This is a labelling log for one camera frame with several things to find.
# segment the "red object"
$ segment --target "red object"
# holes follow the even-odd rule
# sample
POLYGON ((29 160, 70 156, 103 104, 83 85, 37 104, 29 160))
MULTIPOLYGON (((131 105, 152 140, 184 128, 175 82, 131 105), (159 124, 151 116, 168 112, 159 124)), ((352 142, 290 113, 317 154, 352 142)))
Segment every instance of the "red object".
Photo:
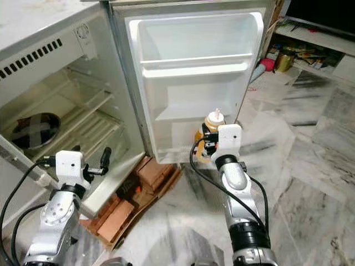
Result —
POLYGON ((260 64, 265 66, 265 71, 272 71, 273 65, 275 65, 275 61, 270 58, 261 59, 260 64))

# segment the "black cable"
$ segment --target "black cable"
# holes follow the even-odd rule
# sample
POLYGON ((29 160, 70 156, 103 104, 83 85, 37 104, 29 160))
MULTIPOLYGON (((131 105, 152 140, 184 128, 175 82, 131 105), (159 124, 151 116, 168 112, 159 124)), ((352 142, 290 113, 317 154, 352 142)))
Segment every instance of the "black cable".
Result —
POLYGON ((249 176, 249 177, 250 177, 251 181, 253 181, 255 184, 257 184, 259 186, 259 188, 261 189, 261 192, 262 192, 262 196, 264 197, 265 229, 266 229, 266 232, 268 233, 268 203, 267 203, 267 196, 266 196, 265 189, 258 180, 252 178, 251 176, 249 176))
POLYGON ((21 184, 23 183, 23 181, 26 179, 26 177, 28 176, 28 174, 32 171, 32 169, 34 169, 36 166, 38 166, 41 162, 36 162, 34 163, 22 176, 22 178, 20 179, 20 181, 17 183, 17 185, 15 186, 15 188, 13 189, 13 191, 10 193, 10 195, 8 196, 8 198, 5 201, 4 207, 1 210, 1 214, 0 214, 0 252, 2 257, 4 258, 5 262, 7 265, 9 266, 19 266, 17 263, 13 263, 9 257, 9 255, 6 253, 5 249, 4 249, 4 245, 2 242, 2 224, 4 222, 4 217, 5 217, 5 211, 10 203, 10 200, 12 199, 13 195, 18 191, 18 188, 21 186, 21 184))
POLYGON ((263 227, 264 224, 262 222, 262 220, 259 218, 259 216, 251 209, 249 208, 248 205, 246 205, 244 202, 242 202, 241 199, 239 199, 238 197, 236 197, 235 195, 233 195, 231 192, 229 192, 226 188, 224 188, 222 185, 216 183, 214 180, 210 179, 209 177, 207 177, 206 175, 204 175, 202 172, 200 172, 200 170, 198 170, 195 166, 194 161, 192 160, 192 156, 194 154, 194 149, 198 146, 198 144, 202 141, 202 140, 208 140, 208 137, 203 137, 199 140, 197 140, 195 142, 195 144, 192 146, 192 149, 190 151, 190 165, 191 167, 195 170, 195 172, 201 176, 204 180, 206 180, 207 182, 211 183, 212 185, 214 185, 215 187, 217 187, 219 190, 223 191, 225 194, 227 194, 228 196, 230 196, 233 200, 237 201, 240 205, 242 205, 248 212, 250 212, 250 214, 255 218, 255 220, 257 221, 257 223, 263 227))
POLYGON ((45 205, 45 203, 42 203, 42 204, 39 204, 39 205, 36 205, 30 209, 27 209, 24 213, 22 213, 20 215, 20 217, 18 217, 17 221, 16 221, 16 224, 15 224, 15 227, 13 228, 13 231, 12 231, 12 238, 11 238, 11 255, 12 255, 12 259, 14 262, 16 262, 18 265, 20 264, 18 259, 17 259, 17 255, 16 255, 16 234, 17 234, 17 230, 18 230, 18 227, 22 221, 22 219, 27 215, 29 214, 30 212, 34 211, 35 209, 38 209, 38 208, 41 208, 45 205))

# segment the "refrigerator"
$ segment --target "refrigerator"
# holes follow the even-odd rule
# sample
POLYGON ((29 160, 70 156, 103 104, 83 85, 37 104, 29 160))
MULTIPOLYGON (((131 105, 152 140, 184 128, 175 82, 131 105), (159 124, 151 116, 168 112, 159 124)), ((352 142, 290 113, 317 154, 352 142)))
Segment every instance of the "refrigerator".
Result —
MULTIPOLYGON (((42 17, 26 7, 21 23, 43 21, 43 28, 0 29, 1 182, 75 145, 98 167, 109 146, 110 170, 82 202, 89 218, 145 154, 158 163, 188 162, 209 112, 219 108, 227 123, 235 121, 274 8, 273 0, 67 0, 65 13, 65 6, 56 10, 59 2, 36 2, 42 11, 33 12, 42 17), (60 119, 55 138, 18 147, 18 121, 43 112, 60 119)), ((57 186, 53 170, 36 167, 29 176, 40 187, 57 186)))

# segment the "bottle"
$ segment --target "bottle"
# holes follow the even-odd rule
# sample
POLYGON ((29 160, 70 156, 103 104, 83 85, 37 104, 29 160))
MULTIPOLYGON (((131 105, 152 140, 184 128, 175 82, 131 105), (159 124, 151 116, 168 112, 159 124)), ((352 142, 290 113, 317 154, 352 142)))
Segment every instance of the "bottle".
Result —
MULTIPOLYGON (((218 130, 218 126, 226 124, 224 121, 224 116, 220 112, 218 108, 215 111, 209 113, 209 115, 205 118, 204 123, 210 132, 215 133, 218 130)), ((202 130, 202 126, 195 134, 195 142, 204 136, 204 132, 202 130)), ((201 141, 197 147, 196 157, 199 162, 209 163, 211 160, 204 156, 205 149, 205 141, 201 141)))

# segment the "refrigerator vent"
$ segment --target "refrigerator vent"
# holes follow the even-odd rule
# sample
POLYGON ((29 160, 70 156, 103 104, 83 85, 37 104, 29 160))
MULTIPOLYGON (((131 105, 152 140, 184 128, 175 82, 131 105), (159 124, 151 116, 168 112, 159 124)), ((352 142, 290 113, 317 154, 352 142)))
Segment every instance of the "refrigerator vent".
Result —
POLYGON ((45 46, 38 48, 37 50, 25 55, 24 57, 21 57, 10 65, 5 66, 3 69, 0 69, 1 79, 5 79, 7 76, 12 75, 12 73, 15 73, 23 67, 26 67, 35 60, 38 60, 40 57, 44 57, 46 54, 52 52, 55 49, 58 49, 62 45, 62 41, 60 39, 57 39, 52 41, 51 43, 47 43, 45 46))

